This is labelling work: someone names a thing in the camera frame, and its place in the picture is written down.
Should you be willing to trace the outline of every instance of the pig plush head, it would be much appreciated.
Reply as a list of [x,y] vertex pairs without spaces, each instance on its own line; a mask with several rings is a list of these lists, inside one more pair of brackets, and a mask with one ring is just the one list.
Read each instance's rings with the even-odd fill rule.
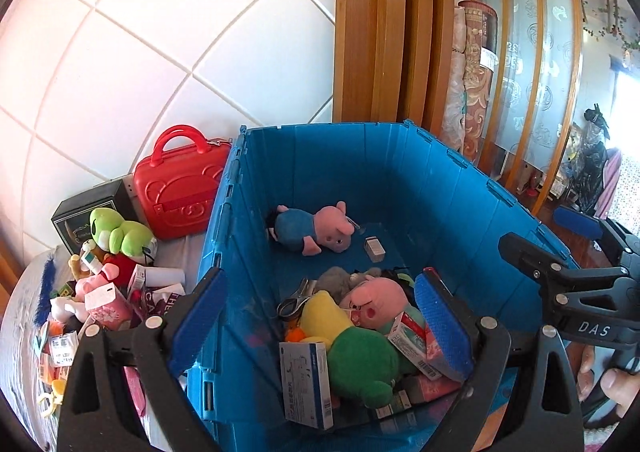
[[316,242],[341,253],[351,244],[353,225],[347,219],[347,206],[339,201],[334,207],[324,207],[314,215]]
[[360,310],[360,326],[380,329],[392,322],[409,304],[402,287],[391,279],[372,277],[351,290],[340,302],[341,308]]

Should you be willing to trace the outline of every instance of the red suitcase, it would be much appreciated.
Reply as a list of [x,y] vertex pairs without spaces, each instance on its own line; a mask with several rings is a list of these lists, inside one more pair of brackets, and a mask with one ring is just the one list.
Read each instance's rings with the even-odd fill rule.
[[[163,151],[174,137],[193,144]],[[175,239],[205,231],[231,143],[207,140],[189,125],[175,125],[158,138],[153,153],[133,173],[133,183],[151,231],[158,239]]]

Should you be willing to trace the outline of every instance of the green frog plush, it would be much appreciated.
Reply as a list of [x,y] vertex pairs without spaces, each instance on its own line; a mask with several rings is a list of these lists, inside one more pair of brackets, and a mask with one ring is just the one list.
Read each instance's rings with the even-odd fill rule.
[[136,221],[126,221],[116,210],[96,208],[89,217],[95,244],[116,255],[123,253],[138,264],[151,265],[158,240],[150,229]]
[[400,376],[396,349],[377,331],[349,327],[334,340],[327,354],[332,393],[361,400],[368,408],[391,403]]

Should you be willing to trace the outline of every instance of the wooden floor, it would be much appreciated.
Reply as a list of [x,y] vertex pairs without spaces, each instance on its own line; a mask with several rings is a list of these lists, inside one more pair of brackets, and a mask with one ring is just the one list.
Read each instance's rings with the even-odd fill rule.
[[[528,209],[533,207],[538,197],[529,197],[526,194],[518,196],[518,200],[521,204]],[[576,262],[581,267],[609,267],[611,266],[604,253],[596,250],[593,247],[593,242],[589,241],[585,237],[575,234],[562,226],[556,225],[553,220],[554,210],[556,209],[556,203],[551,201],[545,201],[538,213],[538,218],[545,225],[547,225],[552,232],[554,232],[558,238],[566,244],[571,250]]]

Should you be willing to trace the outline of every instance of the blue gripper pad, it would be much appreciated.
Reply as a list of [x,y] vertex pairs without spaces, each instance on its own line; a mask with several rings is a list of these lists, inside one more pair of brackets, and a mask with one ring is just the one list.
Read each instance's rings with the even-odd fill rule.
[[174,376],[182,374],[195,362],[196,355],[225,307],[226,292],[225,272],[211,268],[191,293],[197,299],[175,332],[167,361],[167,368]]
[[574,209],[564,206],[557,207],[554,210],[554,221],[557,225],[570,229],[591,241],[597,241],[602,237],[600,221],[590,215],[576,212]]
[[458,319],[422,273],[415,281],[415,302],[449,367],[468,378],[474,368],[471,342]]

